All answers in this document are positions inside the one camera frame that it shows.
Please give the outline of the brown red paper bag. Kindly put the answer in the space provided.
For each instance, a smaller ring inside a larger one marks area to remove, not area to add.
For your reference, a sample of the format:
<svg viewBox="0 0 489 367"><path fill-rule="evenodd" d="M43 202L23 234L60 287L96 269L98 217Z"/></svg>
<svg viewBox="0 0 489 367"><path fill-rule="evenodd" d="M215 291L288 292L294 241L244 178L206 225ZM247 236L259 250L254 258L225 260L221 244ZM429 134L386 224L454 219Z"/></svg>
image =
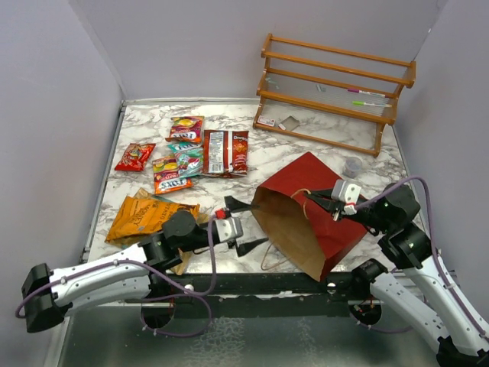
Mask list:
<svg viewBox="0 0 489 367"><path fill-rule="evenodd" d="M332 189L337 179L307 152L260 184L251 201L251 212L269 240L316 281L323 281L367 234L349 219L334 221L305 197L309 191Z"/></svg>

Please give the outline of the red Doritos chip bag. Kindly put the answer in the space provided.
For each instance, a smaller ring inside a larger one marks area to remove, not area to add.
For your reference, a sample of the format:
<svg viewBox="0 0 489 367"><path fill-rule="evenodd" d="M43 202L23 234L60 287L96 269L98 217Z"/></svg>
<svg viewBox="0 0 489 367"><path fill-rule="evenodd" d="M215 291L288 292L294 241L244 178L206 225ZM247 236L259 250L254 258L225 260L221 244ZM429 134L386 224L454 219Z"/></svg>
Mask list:
<svg viewBox="0 0 489 367"><path fill-rule="evenodd" d="M244 177L248 174L248 131L205 130L202 174Z"/></svg>

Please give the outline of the teal snack packet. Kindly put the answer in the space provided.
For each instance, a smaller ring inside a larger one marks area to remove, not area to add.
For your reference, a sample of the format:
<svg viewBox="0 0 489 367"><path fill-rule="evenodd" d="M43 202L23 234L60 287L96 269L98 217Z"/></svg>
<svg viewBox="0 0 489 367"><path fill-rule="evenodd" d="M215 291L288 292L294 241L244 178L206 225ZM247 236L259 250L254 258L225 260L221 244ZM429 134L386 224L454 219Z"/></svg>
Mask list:
<svg viewBox="0 0 489 367"><path fill-rule="evenodd" d="M194 148L188 151L180 151L175 154L180 177L195 177L202 173L203 148Z"/></svg>

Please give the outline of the orange Fox's candy bag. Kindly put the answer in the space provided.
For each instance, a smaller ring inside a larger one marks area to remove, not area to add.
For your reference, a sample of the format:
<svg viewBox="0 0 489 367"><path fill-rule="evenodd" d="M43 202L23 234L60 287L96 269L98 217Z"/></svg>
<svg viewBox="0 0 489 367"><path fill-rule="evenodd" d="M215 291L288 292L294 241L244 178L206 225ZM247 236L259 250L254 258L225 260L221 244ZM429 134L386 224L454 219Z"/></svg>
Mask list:
<svg viewBox="0 0 489 367"><path fill-rule="evenodd" d="M178 116L170 118L172 125L166 141L181 141L199 144L202 142L202 125L204 117Z"/></svg>
<svg viewBox="0 0 489 367"><path fill-rule="evenodd" d="M179 165L173 154L152 161L154 193L162 195L193 186L190 178L179 174Z"/></svg>

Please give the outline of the teal Fox's mint bag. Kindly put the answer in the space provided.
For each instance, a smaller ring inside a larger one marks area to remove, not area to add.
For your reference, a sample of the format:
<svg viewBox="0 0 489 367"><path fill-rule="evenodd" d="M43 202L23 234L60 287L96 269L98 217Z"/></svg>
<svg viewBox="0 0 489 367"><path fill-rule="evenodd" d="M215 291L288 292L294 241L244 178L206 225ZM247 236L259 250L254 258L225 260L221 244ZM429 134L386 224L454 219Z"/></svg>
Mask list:
<svg viewBox="0 0 489 367"><path fill-rule="evenodd" d="M188 141L176 141L168 144L168 148L174 153L180 153L184 151L190 151L193 149L202 148L201 144L191 143Z"/></svg>

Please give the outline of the orange yellow chip bag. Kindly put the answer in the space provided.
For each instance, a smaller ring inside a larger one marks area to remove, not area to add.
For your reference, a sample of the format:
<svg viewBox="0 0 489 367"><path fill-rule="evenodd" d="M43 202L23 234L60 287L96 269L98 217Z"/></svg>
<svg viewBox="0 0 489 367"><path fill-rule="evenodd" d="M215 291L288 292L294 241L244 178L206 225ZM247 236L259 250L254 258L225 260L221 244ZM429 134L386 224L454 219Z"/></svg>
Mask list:
<svg viewBox="0 0 489 367"><path fill-rule="evenodd" d="M105 237L105 241L115 244L122 239L158 232L162 225L179 209L190 212L196 219L200 205L168 203L152 198L127 196Z"/></svg>

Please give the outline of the red snack packet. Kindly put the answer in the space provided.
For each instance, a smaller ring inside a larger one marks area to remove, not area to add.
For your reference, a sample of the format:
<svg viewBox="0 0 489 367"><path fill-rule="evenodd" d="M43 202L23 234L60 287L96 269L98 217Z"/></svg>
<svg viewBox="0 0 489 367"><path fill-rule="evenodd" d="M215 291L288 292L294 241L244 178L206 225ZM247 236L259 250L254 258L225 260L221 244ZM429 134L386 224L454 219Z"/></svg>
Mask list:
<svg viewBox="0 0 489 367"><path fill-rule="evenodd" d="M116 171L142 172L156 145L154 143L130 143L115 165Z"/></svg>

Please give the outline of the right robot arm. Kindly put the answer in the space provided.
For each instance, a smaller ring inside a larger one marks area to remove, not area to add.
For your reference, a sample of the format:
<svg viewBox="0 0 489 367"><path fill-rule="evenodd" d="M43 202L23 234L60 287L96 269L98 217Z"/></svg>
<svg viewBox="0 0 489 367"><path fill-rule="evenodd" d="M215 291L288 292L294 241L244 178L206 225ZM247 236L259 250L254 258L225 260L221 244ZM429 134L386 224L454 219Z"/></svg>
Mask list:
<svg viewBox="0 0 489 367"><path fill-rule="evenodd" d="M361 196L358 185L345 180L305 196L335 221L348 218L379 236L384 255L422 294L418 298L371 259L351 273L356 297L373 297L394 310L435 352L440 366L486 366L488 323L450 275L432 243L432 233L425 233L413 221L420 205L407 183L392 183L370 200Z"/></svg>

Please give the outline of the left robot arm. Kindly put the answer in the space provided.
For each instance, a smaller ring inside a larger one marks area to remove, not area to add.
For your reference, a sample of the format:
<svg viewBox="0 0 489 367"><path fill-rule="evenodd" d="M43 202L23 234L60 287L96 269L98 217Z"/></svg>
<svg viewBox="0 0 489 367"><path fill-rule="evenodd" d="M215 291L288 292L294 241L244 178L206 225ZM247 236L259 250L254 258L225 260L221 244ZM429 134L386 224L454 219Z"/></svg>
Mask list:
<svg viewBox="0 0 489 367"><path fill-rule="evenodd" d="M29 333L39 333L78 310L118 300L143 304L191 297L205 303L217 284L215 246L225 243L243 256L259 245L258 240L237 243L244 231L236 216L258 207L227 196L225 207L202 224L190 211L178 209L159 231L113 255L68 268L36 265L21 287L15 317L25 321ZM210 252L212 273L208 288L195 291L170 278L167 271L182 264L184 253L201 248Z"/></svg>

